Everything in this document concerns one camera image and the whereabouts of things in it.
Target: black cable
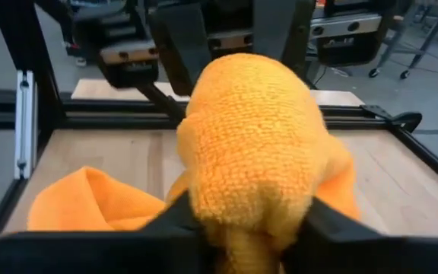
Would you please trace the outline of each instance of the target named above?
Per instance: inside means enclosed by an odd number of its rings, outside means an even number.
[[[416,46],[414,46],[414,45],[412,45],[412,44],[410,44],[410,43],[408,43],[408,42],[403,42],[403,44],[405,44],[406,46],[409,46],[409,47],[411,47],[411,48],[417,49]],[[428,51],[426,51],[425,54],[427,54],[427,55],[429,55],[429,56],[432,56],[432,57],[435,58],[435,59],[438,59],[438,56],[437,56],[437,55],[435,55],[435,54],[433,54],[433,53],[430,53],[430,52],[428,52]]]
[[[317,81],[315,83],[313,83],[315,86],[317,86],[317,83],[319,83],[319,81],[322,79],[322,77],[324,77],[325,72],[327,72],[327,65],[324,65],[324,72],[322,72],[319,79],[317,79]]]
[[[310,81],[308,78],[305,78],[305,79],[302,79],[302,80],[305,81],[305,84],[307,84],[311,90],[314,90],[314,91],[318,91],[319,90],[319,88],[316,85],[314,85],[312,83],[312,81]]]
[[[389,61],[394,62],[394,63],[397,64],[397,65],[404,66],[405,68],[408,67],[408,65],[403,64],[403,63],[400,63],[400,62],[395,61],[395,60],[393,60],[393,59],[389,59]],[[433,72],[433,73],[437,73],[437,74],[438,74],[438,71],[433,70],[433,69],[428,69],[428,68],[412,68],[412,69],[418,69],[418,70],[421,70],[421,71],[425,71],[425,72]]]

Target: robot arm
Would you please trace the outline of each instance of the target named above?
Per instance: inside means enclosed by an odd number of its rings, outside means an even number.
[[[258,53],[281,60],[301,78],[308,59],[329,66],[369,62],[386,35],[395,1],[339,2],[344,4],[114,2],[76,14],[75,36],[112,86],[130,88],[156,81],[159,59],[173,90],[190,95],[200,71],[212,59],[229,53]],[[315,51],[308,50],[309,42],[316,44]]]

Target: towel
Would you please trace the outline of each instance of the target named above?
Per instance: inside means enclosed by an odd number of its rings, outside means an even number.
[[[355,172],[309,88],[280,62],[234,54],[202,72],[177,129],[185,171],[164,202],[91,167],[35,199],[30,231],[136,230],[189,190],[218,273],[275,273],[316,196],[354,220]]]

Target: gray floor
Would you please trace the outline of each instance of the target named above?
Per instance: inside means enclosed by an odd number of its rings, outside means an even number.
[[[39,16],[60,91],[72,91],[80,78],[102,78],[96,68],[76,67],[62,47],[59,26],[45,14],[40,12]],[[415,27],[405,42],[418,45],[423,36],[423,32]],[[430,52],[438,56],[438,42]],[[404,64],[411,60],[410,56],[402,55],[392,58]],[[375,67],[376,62],[351,68],[353,76],[349,78],[327,69],[318,86],[326,90],[352,91],[367,104],[378,104],[392,114],[408,110],[422,112],[424,120],[419,127],[422,131],[417,137],[438,154],[438,73],[414,70],[410,78],[402,81],[398,77],[405,68],[388,62],[381,75],[370,79],[368,71]],[[438,59],[426,56],[419,67],[438,71]],[[15,69],[0,33],[0,89],[14,89],[15,82]],[[0,200],[11,181],[13,150],[13,133],[0,132]]]

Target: wooden table surface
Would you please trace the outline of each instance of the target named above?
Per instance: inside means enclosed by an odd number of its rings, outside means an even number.
[[[167,83],[158,83],[177,100]],[[313,91],[319,104],[357,106],[350,92]],[[81,80],[74,99],[144,100],[136,90],[115,91],[103,80]],[[438,236],[438,175],[385,131],[332,131],[351,151],[362,222],[387,234]],[[6,225],[23,231],[37,193],[83,165],[164,198],[183,166],[173,130],[56,130]]]

